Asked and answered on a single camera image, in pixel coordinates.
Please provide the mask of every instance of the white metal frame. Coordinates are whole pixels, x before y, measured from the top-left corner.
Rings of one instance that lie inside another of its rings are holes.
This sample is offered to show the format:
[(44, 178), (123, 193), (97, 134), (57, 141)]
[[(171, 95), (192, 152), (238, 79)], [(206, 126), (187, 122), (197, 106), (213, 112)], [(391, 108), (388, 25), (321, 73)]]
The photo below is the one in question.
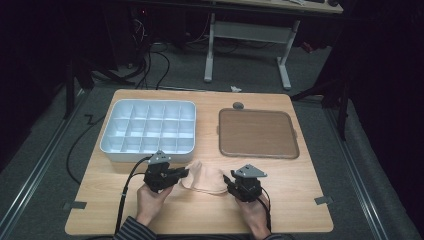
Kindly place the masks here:
[(233, 38), (241, 40), (252, 40), (260, 42), (282, 43), (286, 47), (282, 57), (277, 58), (278, 69), (280, 70), (283, 88), (291, 89), (290, 79), (287, 74), (286, 61), (289, 56), (291, 46), (296, 37), (300, 21), (296, 20), (292, 28), (282, 28), (273, 26), (253, 25), (235, 22), (216, 21), (215, 14), (211, 14), (209, 30), (209, 50), (206, 57), (205, 82), (212, 81), (213, 73), (213, 45), (215, 37)]

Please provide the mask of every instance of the sleeve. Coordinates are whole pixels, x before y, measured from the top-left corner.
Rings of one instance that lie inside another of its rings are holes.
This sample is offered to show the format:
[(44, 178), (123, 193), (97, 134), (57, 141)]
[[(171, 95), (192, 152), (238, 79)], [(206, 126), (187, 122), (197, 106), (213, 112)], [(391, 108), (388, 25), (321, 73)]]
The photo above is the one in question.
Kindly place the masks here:
[(272, 234), (266, 237), (264, 240), (283, 240), (283, 236), (280, 234)]
[(137, 222), (133, 217), (128, 217), (121, 226), (119, 232), (113, 237), (114, 240), (155, 240), (156, 233), (148, 227)]

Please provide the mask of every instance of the tray compartment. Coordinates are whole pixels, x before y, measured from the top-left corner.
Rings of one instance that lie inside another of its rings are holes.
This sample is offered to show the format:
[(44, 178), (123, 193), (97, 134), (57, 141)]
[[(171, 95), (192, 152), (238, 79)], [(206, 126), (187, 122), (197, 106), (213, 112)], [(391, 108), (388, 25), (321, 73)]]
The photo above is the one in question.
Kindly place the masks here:
[(112, 108), (100, 148), (112, 160), (136, 162), (158, 150), (171, 162), (192, 158), (196, 106), (189, 101), (124, 99)]

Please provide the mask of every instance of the white table leg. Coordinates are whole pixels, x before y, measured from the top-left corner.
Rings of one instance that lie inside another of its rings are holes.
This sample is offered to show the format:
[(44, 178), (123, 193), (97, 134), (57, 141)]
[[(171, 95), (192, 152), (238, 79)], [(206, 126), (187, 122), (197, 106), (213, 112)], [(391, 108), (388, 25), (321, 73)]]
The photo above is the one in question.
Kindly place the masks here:
[(206, 57), (206, 67), (205, 67), (205, 82), (212, 82), (212, 72), (213, 72), (213, 41), (215, 37), (215, 13), (211, 13), (211, 24), (209, 30), (209, 50), (208, 56)]
[(286, 61), (290, 53), (290, 49), (293, 45), (294, 38), (296, 37), (297, 29), (299, 28), (300, 21), (296, 20), (293, 24), (293, 28), (290, 32), (289, 39), (284, 50), (284, 55), (277, 58), (278, 69), (280, 70), (281, 81), (283, 82), (283, 88), (285, 90), (291, 89), (290, 79), (287, 74)]

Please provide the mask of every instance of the black tape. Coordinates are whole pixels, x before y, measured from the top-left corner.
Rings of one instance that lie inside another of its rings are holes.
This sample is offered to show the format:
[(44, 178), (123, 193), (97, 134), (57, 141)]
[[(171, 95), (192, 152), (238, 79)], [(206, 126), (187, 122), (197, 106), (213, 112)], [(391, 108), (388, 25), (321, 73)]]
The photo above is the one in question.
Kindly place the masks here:
[(322, 197), (319, 197), (319, 198), (315, 198), (315, 203), (317, 205), (321, 205), (321, 204), (324, 204), (324, 203), (326, 203), (328, 205), (328, 204), (332, 204), (333, 202), (334, 201), (333, 201), (332, 197), (322, 196)]
[(71, 209), (85, 209), (87, 202), (72, 202), (63, 204), (63, 210), (69, 211)]

